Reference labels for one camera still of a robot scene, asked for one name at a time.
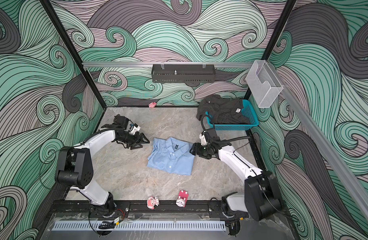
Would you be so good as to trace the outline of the light blue long sleeve shirt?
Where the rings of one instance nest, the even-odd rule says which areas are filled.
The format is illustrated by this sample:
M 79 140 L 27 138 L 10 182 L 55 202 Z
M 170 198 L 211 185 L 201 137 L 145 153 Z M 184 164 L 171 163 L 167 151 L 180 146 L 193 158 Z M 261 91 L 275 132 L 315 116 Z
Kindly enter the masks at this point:
M 195 156 L 190 153 L 192 147 L 192 143 L 175 138 L 154 138 L 147 166 L 169 174 L 190 176 L 195 160 Z

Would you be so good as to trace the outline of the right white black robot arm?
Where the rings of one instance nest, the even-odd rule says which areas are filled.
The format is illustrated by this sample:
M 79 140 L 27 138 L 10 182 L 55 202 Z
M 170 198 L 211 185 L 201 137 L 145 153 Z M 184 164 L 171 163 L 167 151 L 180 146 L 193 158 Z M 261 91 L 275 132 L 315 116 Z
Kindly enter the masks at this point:
M 193 144 L 190 153 L 203 159 L 216 158 L 225 163 L 244 184 L 244 192 L 234 192 L 222 197 L 221 209 L 228 219 L 237 219 L 237 213 L 247 214 L 255 221 L 260 221 L 283 209 L 283 199 L 276 176 L 264 171 L 245 159 L 232 142 L 249 140 L 249 137 L 237 137 L 221 140 L 217 135 L 216 125 L 206 129 L 203 118 L 211 120 L 207 114 L 201 115 L 203 131 L 200 142 Z

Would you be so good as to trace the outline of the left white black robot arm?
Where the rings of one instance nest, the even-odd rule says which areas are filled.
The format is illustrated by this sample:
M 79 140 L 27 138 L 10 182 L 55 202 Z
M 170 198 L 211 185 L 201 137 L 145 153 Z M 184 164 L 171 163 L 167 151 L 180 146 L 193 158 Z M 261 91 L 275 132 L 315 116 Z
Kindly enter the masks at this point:
M 117 209 L 114 197 L 94 180 L 92 157 L 109 143 L 120 144 L 129 150 L 141 149 L 150 141 L 140 129 L 127 117 L 116 115 L 113 123 L 103 125 L 81 143 L 61 148 L 56 166 L 56 183 L 79 192 L 105 218 L 112 216 Z

